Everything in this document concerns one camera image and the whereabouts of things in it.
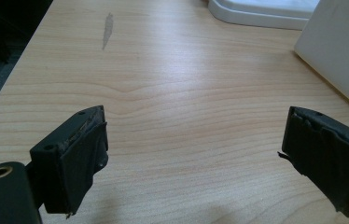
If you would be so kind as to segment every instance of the screw hole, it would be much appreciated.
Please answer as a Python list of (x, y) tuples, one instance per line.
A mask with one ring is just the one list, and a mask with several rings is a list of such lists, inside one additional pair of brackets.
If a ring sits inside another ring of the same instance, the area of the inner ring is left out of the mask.
[(51, 149), (54, 149), (53, 145), (47, 145), (44, 147), (44, 150), (51, 150)]
[(9, 175), (12, 172), (11, 166), (0, 167), (0, 178)]

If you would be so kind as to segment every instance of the black taped object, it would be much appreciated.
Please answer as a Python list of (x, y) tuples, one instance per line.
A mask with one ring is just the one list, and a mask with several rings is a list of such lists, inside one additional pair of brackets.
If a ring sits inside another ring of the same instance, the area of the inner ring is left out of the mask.
[(279, 153), (308, 176), (335, 209), (349, 217), (349, 127), (313, 110), (291, 106)]
[(0, 164), (0, 223), (42, 223), (20, 162)]
[(29, 178), (36, 205), (49, 213), (74, 215), (108, 161), (105, 111), (79, 111), (30, 150)]

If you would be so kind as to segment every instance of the white object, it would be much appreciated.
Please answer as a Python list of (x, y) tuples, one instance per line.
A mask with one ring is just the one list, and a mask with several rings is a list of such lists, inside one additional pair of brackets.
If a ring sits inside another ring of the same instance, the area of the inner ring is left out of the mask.
[(349, 0), (321, 0), (295, 51), (349, 98)]
[(302, 30), (319, 0), (210, 0), (219, 20), (253, 26)]

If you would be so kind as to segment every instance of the light wood surface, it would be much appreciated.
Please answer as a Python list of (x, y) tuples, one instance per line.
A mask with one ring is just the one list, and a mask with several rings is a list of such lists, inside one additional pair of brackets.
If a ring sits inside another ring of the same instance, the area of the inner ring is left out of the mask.
[(29, 162), (104, 105), (109, 163), (75, 216), (42, 207), (45, 223), (349, 223), (276, 155), (291, 105), (349, 126), (299, 36), (218, 21), (201, 0), (55, 0), (0, 93), (0, 162)]

